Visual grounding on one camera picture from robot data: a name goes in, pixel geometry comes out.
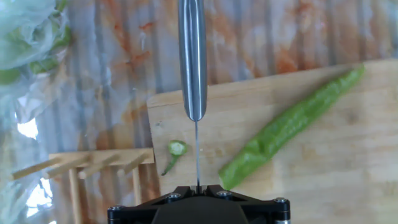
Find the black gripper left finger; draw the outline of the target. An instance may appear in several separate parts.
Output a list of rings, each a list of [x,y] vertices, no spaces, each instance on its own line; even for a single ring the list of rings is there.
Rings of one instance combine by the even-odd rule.
[[[173,192],[140,205],[133,207],[115,205],[109,207],[107,211],[108,224],[151,223],[161,207],[178,200],[196,196],[197,190],[197,186],[178,186]]]

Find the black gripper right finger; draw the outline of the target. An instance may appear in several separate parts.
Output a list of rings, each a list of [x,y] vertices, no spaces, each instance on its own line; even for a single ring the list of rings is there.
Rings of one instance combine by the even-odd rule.
[[[204,200],[200,207],[216,223],[290,223],[290,201],[283,197],[260,200],[222,188],[207,185],[198,188]]]

